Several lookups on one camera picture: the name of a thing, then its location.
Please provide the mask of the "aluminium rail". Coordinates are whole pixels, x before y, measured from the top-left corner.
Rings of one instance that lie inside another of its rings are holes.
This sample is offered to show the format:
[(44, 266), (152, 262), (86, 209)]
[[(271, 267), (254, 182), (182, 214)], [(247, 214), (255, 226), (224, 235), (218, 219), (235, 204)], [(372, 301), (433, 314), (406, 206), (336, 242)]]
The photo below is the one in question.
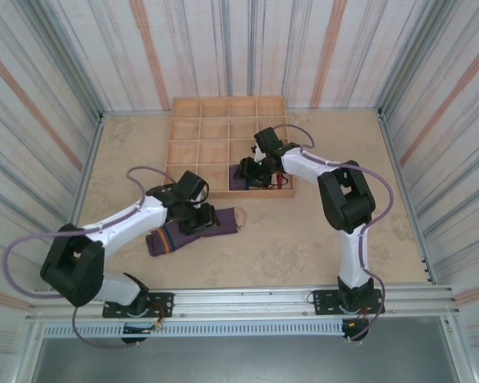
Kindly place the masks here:
[[(313, 290), (332, 285), (223, 289), (175, 289), (171, 321), (311, 318)], [(385, 318), (449, 317), (460, 314), (453, 290), (430, 283), (386, 285)]]

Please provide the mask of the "wooden compartment tray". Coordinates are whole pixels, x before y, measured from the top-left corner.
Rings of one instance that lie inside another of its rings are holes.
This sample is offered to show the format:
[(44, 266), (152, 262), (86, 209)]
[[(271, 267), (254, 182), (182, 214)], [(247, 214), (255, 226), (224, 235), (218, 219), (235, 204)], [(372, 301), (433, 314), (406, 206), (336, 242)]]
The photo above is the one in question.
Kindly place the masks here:
[(283, 143), (289, 141), (286, 103), (282, 96), (261, 97), (177, 97), (165, 160), (169, 178), (179, 179), (187, 170), (210, 185), (217, 199), (291, 198), (295, 185), (282, 189), (229, 190), (229, 168), (251, 156), (254, 135), (263, 128), (276, 127)]

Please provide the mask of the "grey metal panel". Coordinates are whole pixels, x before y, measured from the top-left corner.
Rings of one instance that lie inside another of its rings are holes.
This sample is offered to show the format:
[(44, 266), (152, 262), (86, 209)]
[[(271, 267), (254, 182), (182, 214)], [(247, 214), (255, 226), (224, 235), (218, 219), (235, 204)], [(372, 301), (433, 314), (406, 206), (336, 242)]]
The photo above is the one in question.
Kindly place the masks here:
[(333, 337), (158, 338), (99, 350), (48, 340), (33, 383), (459, 383), (440, 346), (391, 351)]

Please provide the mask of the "purple sock with teal toe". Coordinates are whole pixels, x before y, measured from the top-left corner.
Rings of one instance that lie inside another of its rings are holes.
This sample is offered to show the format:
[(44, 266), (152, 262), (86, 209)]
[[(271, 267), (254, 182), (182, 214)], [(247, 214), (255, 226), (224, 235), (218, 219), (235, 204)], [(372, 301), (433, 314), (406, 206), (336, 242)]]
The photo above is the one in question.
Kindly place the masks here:
[(245, 191), (259, 189), (252, 172), (240, 169), (238, 164), (229, 168), (229, 190)]

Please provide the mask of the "aluminium frame bar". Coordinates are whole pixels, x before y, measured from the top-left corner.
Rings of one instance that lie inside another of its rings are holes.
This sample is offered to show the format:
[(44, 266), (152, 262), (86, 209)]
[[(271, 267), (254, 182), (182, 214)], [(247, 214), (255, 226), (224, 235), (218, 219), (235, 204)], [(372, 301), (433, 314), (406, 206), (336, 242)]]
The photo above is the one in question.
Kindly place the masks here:
[(79, 219), (81, 217), (83, 205), (85, 202), (85, 197), (89, 187), (95, 160), (97, 157), (97, 151), (99, 148), (103, 129), (105, 126), (105, 121), (106, 121), (106, 116), (102, 113), (97, 120), (95, 131), (93, 134), (93, 139), (89, 147), (89, 152), (88, 152), (86, 161), (84, 162), (83, 170), (81, 171), (81, 177), (77, 187), (77, 192), (75, 196), (73, 197), (73, 206), (69, 214), (69, 217), (65, 221), (65, 223), (71, 223), (73, 225), (76, 225), (79, 222)]
[(388, 124), (386, 122), (386, 116), (385, 113), (382, 111), (382, 109), (377, 109), (376, 110), (376, 115), (378, 118), (378, 125), (381, 130), (381, 134), (386, 146), (386, 150), (388, 152), (388, 156), (390, 158), (391, 166), (394, 170), (395, 178), (398, 183), (398, 189), (400, 191), (400, 194), (402, 196), (402, 202), (403, 205), (406, 209), (406, 214), (408, 216), (408, 219), (410, 221), (410, 226), (412, 229), (412, 232), (414, 234), (414, 238), (416, 240), (416, 244), (418, 247), (418, 251), (423, 263), (423, 267), (426, 273), (426, 278), (427, 281), (431, 284), (436, 284), (436, 278), (434, 275), (434, 269), (433, 265), (430, 263), (429, 257), (428, 257), (428, 248), (422, 233), (421, 228), (419, 227), (418, 221), (417, 221), (417, 215), (416, 211), (410, 201), (410, 194), (408, 192), (408, 189), (406, 187), (405, 180), (403, 178), (402, 174), (402, 166), (400, 165), (398, 158), (396, 156), (396, 152), (394, 150), (394, 146), (392, 143), (392, 140), (390, 139), (390, 134), (388, 131)]

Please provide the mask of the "dark purple striped sock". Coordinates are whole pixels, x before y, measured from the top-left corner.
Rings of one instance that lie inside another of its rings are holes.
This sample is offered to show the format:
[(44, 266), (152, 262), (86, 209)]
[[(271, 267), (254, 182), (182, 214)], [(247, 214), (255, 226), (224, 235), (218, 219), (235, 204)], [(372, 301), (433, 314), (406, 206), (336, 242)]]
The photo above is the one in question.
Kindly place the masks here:
[(216, 215), (220, 223), (219, 225), (208, 227), (196, 234), (182, 234), (177, 222), (169, 222), (152, 230), (145, 236), (149, 255), (152, 257), (167, 255), (198, 239), (233, 235), (240, 231), (241, 224), (236, 218), (235, 208), (219, 209)]

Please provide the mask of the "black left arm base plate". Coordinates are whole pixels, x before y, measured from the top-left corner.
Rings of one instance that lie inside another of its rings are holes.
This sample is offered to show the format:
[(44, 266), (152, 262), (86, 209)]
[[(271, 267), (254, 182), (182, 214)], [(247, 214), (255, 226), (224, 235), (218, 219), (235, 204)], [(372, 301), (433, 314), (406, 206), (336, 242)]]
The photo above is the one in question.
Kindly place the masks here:
[(170, 318), (174, 307), (174, 294), (148, 292), (140, 294), (130, 305), (105, 302), (103, 318)]

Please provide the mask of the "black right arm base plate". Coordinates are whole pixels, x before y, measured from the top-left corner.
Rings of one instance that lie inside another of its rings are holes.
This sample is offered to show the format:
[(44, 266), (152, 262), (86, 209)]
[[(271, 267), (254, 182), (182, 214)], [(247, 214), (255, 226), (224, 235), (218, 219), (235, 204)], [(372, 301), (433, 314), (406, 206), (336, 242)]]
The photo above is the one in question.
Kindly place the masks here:
[(314, 290), (313, 306), (316, 315), (358, 315), (361, 312), (376, 314), (386, 312), (382, 304), (382, 292), (378, 289), (366, 293), (353, 293), (346, 290)]

